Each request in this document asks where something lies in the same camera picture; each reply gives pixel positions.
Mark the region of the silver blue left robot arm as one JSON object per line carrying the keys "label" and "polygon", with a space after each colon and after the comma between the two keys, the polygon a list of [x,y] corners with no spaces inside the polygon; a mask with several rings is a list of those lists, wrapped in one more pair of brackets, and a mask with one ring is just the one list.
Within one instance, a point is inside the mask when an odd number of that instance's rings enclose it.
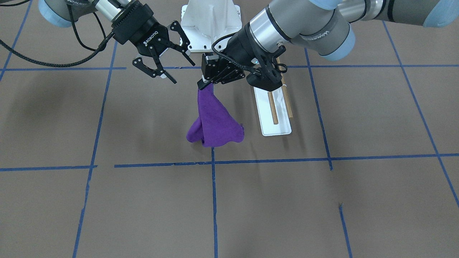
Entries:
{"label": "silver blue left robot arm", "polygon": [[282,86],[285,64],[277,58],[291,43],[316,51],[329,61],[346,57],[354,47],[351,23],[382,20],[426,28],[441,28],[458,17],[457,0],[274,0],[239,31],[223,36],[223,50],[212,44],[202,55],[203,90],[246,78],[266,91]]}

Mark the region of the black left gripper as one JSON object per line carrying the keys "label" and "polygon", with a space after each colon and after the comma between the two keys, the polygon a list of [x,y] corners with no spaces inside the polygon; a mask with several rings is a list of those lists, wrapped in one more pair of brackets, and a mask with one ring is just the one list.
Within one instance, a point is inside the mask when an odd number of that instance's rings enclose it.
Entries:
{"label": "black left gripper", "polygon": [[246,77],[244,70],[214,52],[202,54],[201,71],[202,78],[197,82],[199,90],[213,84],[231,83]]}

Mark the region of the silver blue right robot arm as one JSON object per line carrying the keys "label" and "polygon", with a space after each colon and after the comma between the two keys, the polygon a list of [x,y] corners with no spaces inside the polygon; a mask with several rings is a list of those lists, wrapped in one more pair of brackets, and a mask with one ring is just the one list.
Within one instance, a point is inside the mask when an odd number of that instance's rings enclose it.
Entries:
{"label": "silver blue right robot arm", "polygon": [[74,27],[87,14],[101,13],[112,24],[110,37],[120,44],[131,42],[138,51],[132,64],[151,78],[159,76],[176,83],[160,61],[168,49],[195,65],[188,49],[190,41],[179,22],[162,25],[149,5],[138,0],[40,0],[38,7],[44,19],[62,28]]}

